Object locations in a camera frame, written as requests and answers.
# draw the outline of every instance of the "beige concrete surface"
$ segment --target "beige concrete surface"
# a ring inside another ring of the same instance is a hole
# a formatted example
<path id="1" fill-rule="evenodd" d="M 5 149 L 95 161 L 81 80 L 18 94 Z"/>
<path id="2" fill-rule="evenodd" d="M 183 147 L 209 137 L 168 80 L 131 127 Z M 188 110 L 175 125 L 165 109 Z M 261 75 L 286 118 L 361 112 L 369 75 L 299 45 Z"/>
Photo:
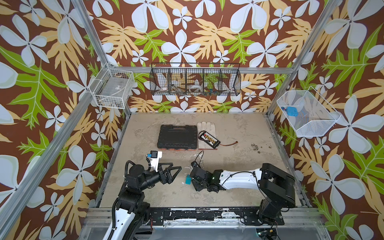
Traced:
<path id="1" fill-rule="evenodd" d="M 147 168 L 145 155 L 158 150 L 157 139 L 162 124 L 196 125 L 198 122 L 213 122 L 217 139 L 222 144 L 217 150 L 205 150 L 201 167 L 213 172 L 216 169 L 241 171 L 260 168 L 264 162 L 280 169 L 286 169 L 269 132 L 263 114 L 133 114 L 124 134 L 107 188 L 100 207 L 111 207 L 123 183 L 124 166 L 127 160 Z M 219 193 L 202 190 L 196 192 L 193 185 L 185 184 L 185 178 L 192 170 L 190 163 L 196 158 L 195 151 L 163 151 L 160 162 L 173 162 L 182 171 L 172 184 L 157 183 L 144 190 L 145 201 L 152 207 L 230 207 L 255 206 L 264 198 L 253 189 L 230 189 Z"/>

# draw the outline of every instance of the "white glove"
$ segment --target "white glove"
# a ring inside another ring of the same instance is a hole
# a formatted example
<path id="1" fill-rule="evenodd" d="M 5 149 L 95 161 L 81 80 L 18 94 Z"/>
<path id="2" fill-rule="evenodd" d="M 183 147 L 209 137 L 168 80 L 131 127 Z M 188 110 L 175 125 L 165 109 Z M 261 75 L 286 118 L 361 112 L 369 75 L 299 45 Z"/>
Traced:
<path id="1" fill-rule="evenodd" d="M 198 122 L 197 123 L 197 144 L 199 149 L 213 149 L 209 144 L 199 139 L 201 131 L 207 131 L 209 134 L 216 138 L 215 124 L 211 122 Z"/>

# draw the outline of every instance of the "black wire basket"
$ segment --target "black wire basket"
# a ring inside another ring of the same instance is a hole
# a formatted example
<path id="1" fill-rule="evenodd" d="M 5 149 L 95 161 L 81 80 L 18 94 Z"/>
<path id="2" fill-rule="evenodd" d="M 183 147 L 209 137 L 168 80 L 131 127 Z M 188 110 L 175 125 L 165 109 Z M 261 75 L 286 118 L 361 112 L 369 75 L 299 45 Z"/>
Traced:
<path id="1" fill-rule="evenodd" d="M 151 63 L 149 75 L 151 94 L 193 96 L 240 94 L 240 64 L 199 63 L 196 67 L 185 66 L 188 64 Z"/>

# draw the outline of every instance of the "blue object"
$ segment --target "blue object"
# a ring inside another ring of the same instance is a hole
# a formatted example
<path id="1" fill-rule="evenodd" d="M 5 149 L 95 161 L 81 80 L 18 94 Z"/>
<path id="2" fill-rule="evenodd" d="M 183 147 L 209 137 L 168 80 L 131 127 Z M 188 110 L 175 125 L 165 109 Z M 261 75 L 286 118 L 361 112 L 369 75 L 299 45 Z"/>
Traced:
<path id="1" fill-rule="evenodd" d="M 295 107 L 287 107 L 285 111 L 287 112 L 288 116 L 296 117 L 298 115 L 297 109 Z"/>
<path id="2" fill-rule="evenodd" d="M 191 184 L 191 180 L 192 180 L 192 178 L 191 178 L 190 175 L 188 174 L 188 175 L 187 175 L 187 178 L 185 179 L 185 184 L 190 185 L 190 184 Z"/>

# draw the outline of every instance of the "white mesh basket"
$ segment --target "white mesh basket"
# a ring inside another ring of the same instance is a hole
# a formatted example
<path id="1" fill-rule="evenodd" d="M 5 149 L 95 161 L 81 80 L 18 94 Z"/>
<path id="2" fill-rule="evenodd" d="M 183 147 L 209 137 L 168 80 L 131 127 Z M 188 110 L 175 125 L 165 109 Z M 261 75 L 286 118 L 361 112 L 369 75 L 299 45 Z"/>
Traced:
<path id="1" fill-rule="evenodd" d="M 98 80 L 99 83 L 92 92 L 92 96 L 97 106 L 125 108 L 135 82 L 133 72 L 110 68 L 100 71 L 95 80 Z"/>
<path id="2" fill-rule="evenodd" d="M 298 115 L 295 117 L 288 116 L 286 111 L 282 112 L 298 137 L 324 136 L 341 117 L 341 114 L 323 96 L 319 93 L 317 95 L 332 112 L 319 102 L 310 89 L 287 91 L 277 100 L 280 108 L 295 107 L 297 109 Z"/>

